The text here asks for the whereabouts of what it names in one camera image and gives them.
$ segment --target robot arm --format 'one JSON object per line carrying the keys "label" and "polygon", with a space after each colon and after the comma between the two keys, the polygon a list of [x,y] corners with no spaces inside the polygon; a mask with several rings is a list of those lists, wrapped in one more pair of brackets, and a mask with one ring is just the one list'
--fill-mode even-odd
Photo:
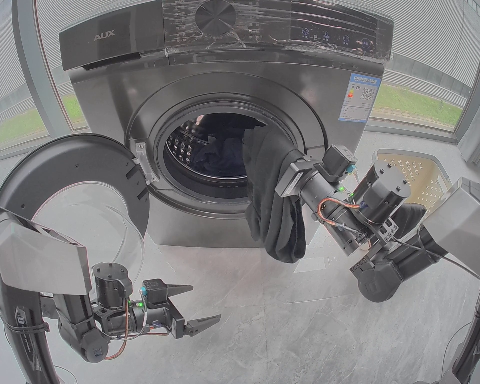
{"label": "robot arm", "polygon": [[[341,181],[356,170],[356,162],[346,147],[330,146],[320,162],[290,164],[276,192],[281,197],[300,196],[312,210],[313,219],[325,225],[347,256],[370,242],[366,254],[350,268],[364,297],[374,302],[388,300],[403,281],[442,258],[480,279],[479,183],[460,178],[434,205],[418,229],[410,231],[404,236],[407,240],[401,241],[397,234],[402,225],[394,218],[401,216],[396,213],[410,196],[407,181],[397,168],[377,160],[353,193],[349,193]],[[421,215],[407,225],[409,229],[414,229],[420,219]],[[446,258],[448,253],[458,257],[469,269]],[[435,384],[469,383],[479,360],[480,297],[465,342],[459,346],[450,369]]]}
{"label": "robot arm", "polygon": [[60,336],[87,362],[110,360],[111,339],[131,340],[160,327],[177,339],[194,336],[220,320],[217,315],[185,322],[170,297],[192,286],[145,280],[141,300],[133,301],[124,266],[99,263],[92,270],[97,298],[90,301],[86,248],[0,208],[0,315],[28,384],[60,383],[43,317],[58,319]]}

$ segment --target energy label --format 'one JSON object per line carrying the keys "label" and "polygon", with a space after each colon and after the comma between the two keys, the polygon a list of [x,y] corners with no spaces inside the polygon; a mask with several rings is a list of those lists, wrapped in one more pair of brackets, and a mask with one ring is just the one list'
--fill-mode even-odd
{"label": "energy label", "polygon": [[339,120],[366,123],[373,107],[381,79],[358,73],[350,75]]}

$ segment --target blue connector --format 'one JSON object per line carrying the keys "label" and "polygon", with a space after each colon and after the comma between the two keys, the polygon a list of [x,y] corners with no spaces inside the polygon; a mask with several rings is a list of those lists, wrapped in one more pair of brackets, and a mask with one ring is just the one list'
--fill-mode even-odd
{"label": "blue connector", "polygon": [[349,175],[351,175],[352,173],[357,173],[357,167],[355,166],[355,164],[349,165],[346,171]]}

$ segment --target black cloth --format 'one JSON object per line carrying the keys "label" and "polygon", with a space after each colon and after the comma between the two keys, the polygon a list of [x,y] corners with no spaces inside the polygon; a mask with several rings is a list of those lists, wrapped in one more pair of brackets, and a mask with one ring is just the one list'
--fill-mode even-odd
{"label": "black cloth", "polygon": [[392,215],[393,221],[398,225],[395,233],[397,239],[401,239],[420,222],[427,209],[417,203],[403,203]]}
{"label": "black cloth", "polygon": [[245,174],[242,159],[242,141],[238,137],[215,139],[194,154],[192,167],[201,173],[235,177]]}
{"label": "black cloth", "polygon": [[302,158],[277,127],[256,127],[243,137],[243,162],[252,203],[245,217],[254,240],[261,239],[267,253],[284,263],[305,254],[305,226],[297,196],[281,198],[275,187],[290,163]]}

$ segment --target door hinge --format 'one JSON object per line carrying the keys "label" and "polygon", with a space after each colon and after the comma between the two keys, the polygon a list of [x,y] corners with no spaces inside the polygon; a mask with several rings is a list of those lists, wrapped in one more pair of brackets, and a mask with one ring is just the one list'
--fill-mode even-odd
{"label": "door hinge", "polygon": [[158,181],[158,177],[153,172],[147,156],[147,146],[145,143],[135,143],[135,152],[137,157],[133,159],[135,164],[139,164],[145,175],[145,181],[149,185],[153,181]]}

